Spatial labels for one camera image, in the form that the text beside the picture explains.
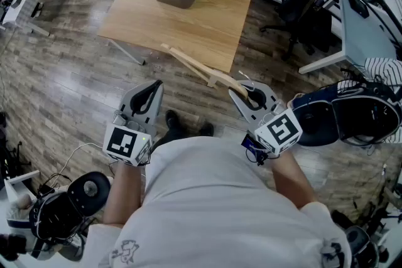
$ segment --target black shoe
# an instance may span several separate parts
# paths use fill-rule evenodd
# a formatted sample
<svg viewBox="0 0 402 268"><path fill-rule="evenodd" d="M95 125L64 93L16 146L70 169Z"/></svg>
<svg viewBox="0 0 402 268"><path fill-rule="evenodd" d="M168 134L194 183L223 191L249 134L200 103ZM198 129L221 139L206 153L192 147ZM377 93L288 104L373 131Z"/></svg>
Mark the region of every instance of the black shoe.
<svg viewBox="0 0 402 268"><path fill-rule="evenodd" d="M206 122L198 133L200 136L214 136L214 126Z"/></svg>
<svg viewBox="0 0 402 268"><path fill-rule="evenodd" d="M169 129L181 129L180 121L178 120L178 116L174 110L168 110L165 116L166 125Z"/></svg>

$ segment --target desk leg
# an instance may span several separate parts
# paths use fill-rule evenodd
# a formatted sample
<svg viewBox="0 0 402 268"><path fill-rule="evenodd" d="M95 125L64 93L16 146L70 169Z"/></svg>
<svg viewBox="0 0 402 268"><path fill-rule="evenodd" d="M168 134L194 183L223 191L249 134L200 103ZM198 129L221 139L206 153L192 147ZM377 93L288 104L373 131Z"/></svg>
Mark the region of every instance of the desk leg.
<svg viewBox="0 0 402 268"><path fill-rule="evenodd" d="M321 60L317 60L314 63L308 64L306 66L303 66L303 67L299 68L299 73L301 73L301 74L310 73L310 72L312 72L314 70L318 70L318 69L323 68L325 66L341 62L342 60L345 60L345 59L346 59L346 56L345 56L344 52L340 51L340 52L338 52L336 54L333 54L331 56L325 57L325 58L323 58Z"/></svg>
<svg viewBox="0 0 402 268"><path fill-rule="evenodd" d="M120 49L123 53L125 53L128 57L133 59L137 64L144 65L144 58L139 56L137 53L134 53L133 48L129 44L119 40L109 39L109 41L118 49Z"/></svg>
<svg viewBox="0 0 402 268"><path fill-rule="evenodd" d="M33 23L28 23L27 27L32 28L33 30L37 31L39 34L45 35L45 36L49 36L50 33L40 27L38 27L37 25L33 24Z"/></svg>

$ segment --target wooden tabletop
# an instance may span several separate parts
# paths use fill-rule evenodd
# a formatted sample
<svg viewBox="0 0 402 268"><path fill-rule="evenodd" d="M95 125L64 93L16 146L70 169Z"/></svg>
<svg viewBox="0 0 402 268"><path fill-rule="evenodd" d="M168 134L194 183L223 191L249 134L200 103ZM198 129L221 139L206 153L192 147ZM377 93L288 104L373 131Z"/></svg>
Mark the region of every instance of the wooden tabletop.
<svg viewBox="0 0 402 268"><path fill-rule="evenodd" d="M115 0L99 36L164 51L175 47L229 72L250 0L196 0L180 9L157 0Z"/></svg>

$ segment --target person's right arm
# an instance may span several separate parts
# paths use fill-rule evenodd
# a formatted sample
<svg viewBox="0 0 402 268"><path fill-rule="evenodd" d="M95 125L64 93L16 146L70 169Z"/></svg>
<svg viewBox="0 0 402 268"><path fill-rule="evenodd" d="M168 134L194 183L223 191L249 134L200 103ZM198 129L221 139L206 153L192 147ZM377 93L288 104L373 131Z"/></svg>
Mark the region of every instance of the person's right arm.
<svg viewBox="0 0 402 268"><path fill-rule="evenodd" d="M292 201L298 209L318 201L311 184L292 153L283 152L272 162L276 191Z"/></svg>

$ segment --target person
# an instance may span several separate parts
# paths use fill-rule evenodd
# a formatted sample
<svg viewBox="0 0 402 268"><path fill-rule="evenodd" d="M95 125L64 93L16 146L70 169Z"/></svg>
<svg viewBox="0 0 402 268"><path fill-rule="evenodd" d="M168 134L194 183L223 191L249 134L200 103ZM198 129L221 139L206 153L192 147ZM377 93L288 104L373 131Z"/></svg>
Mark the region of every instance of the person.
<svg viewBox="0 0 402 268"><path fill-rule="evenodd" d="M142 202L141 168L117 165L81 267L350 267L344 232L290 152L271 161L272 191L246 149L212 137L211 125L185 137L173 111L166 123Z"/></svg>

